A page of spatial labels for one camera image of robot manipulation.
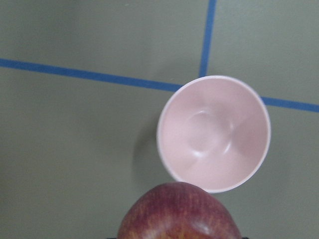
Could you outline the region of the pink bowl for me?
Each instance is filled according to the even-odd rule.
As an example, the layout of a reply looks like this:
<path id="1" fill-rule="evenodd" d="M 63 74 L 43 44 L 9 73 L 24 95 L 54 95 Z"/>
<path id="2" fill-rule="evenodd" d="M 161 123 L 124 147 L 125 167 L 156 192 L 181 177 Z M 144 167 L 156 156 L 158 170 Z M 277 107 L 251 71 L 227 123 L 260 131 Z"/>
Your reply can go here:
<path id="1" fill-rule="evenodd" d="M 206 76 L 178 89 L 161 112 L 157 147 L 176 181 L 209 193 L 232 190 L 262 165 L 271 122 L 261 97 L 246 83 Z"/>

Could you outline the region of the red yellow apple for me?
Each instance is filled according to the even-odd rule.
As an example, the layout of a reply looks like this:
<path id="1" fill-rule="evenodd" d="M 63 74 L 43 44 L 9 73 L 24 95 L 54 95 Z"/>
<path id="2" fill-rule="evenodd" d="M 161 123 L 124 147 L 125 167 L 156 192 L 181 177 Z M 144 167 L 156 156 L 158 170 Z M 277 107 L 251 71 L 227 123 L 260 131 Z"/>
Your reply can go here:
<path id="1" fill-rule="evenodd" d="M 201 188 L 165 183 L 141 196 L 124 216 L 119 239 L 240 239 L 228 210 Z"/>

